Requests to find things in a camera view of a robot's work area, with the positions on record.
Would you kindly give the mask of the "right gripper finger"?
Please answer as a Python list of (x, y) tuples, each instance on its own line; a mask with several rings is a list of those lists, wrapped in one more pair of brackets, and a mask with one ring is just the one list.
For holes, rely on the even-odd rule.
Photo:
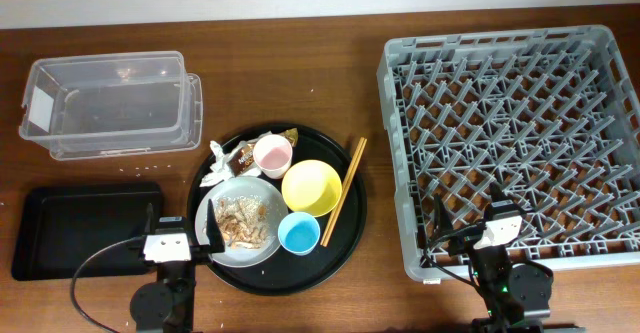
[(492, 208), (504, 208), (513, 206), (514, 203), (511, 198), (509, 198), (501, 189), (501, 187), (492, 182), (489, 185), (490, 196), (491, 196), (491, 204)]
[(442, 239), (447, 239), (447, 236), (453, 231), (453, 225), (448, 210), (439, 195), (434, 196), (434, 203), (434, 231), (432, 234), (432, 242), (436, 243)]

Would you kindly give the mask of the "white napkin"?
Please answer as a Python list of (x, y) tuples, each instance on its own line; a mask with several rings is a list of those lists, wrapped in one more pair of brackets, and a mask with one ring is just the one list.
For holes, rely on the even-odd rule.
[(248, 141), (241, 140), (239, 143), (233, 143), (231, 150), (227, 153), (219, 143), (211, 141), (210, 149), (215, 161), (210, 166), (210, 172), (201, 179), (200, 187), (213, 187), (236, 177), (260, 176), (262, 171), (254, 161), (253, 149), (262, 137), (263, 135)]

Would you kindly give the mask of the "brown snack wrapper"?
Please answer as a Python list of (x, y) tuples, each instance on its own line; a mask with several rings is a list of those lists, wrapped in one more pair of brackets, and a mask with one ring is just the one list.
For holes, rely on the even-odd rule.
[(291, 166), (298, 138), (297, 128), (280, 133), (268, 131), (255, 139), (242, 141), (225, 163), (234, 177), (266, 175), (281, 179)]

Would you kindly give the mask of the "blue cup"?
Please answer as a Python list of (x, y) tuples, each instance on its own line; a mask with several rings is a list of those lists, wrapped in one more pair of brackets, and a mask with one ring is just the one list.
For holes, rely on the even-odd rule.
[(305, 256), (319, 242), (320, 225), (315, 217), (306, 212), (293, 212), (280, 222), (277, 237), (286, 251)]

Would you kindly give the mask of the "pink cup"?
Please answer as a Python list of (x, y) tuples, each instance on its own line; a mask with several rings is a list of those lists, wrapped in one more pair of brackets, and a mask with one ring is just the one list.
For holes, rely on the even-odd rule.
[(284, 136), (269, 134), (257, 141), (253, 149), (253, 157), (267, 177), (280, 179), (291, 166), (293, 147)]

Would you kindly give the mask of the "yellow bowl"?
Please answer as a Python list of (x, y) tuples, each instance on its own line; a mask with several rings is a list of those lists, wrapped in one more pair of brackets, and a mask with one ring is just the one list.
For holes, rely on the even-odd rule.
[(304, 160), (284, 175), (281, 193), (288, 208), (314, 217), (330, 213), (342, 196), (342, 180), (337, 171), (320, 160)]

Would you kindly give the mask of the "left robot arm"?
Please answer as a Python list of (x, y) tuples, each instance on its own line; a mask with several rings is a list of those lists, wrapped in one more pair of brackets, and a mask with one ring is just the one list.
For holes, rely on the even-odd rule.
[(211, 262), (211, 255), (223, 253), (225, 242), (207, 208), (207, 242), (190, 240), (186, 218), (159, 217), (149, 204), (140, 244), (140, 258), (156, 272), (156, 280), (143, 285), (130, 301), (130, 314), (138, 332), (191, 332), (194, 329), (195, 267)]

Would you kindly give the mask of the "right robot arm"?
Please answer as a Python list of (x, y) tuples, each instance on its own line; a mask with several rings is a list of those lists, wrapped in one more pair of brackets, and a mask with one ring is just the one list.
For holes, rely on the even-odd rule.
[[(443, 199), (436, 195), (434, 232), (424, 250), (424, 258), (432, 267), (471, 286), (483, 299), (488, 316), (474, 319), (470, 330), (478, 333), (584, 332), (584, 327), (575, 325), (549, 327), (543, 324), (543, 320), (551, 315), (553, 271), (531, 260), (514, 262), (509, 258), (507, 245), (519, 236), (526, 211), (497, 184), (492, 183), (489, 188), (491, 202), (483, 217), (459, 229), (453, 227)], [(440, 244), (446, 246), (451, 257), (468, 256), (467, 279), (429, 256), (429, 251)]]

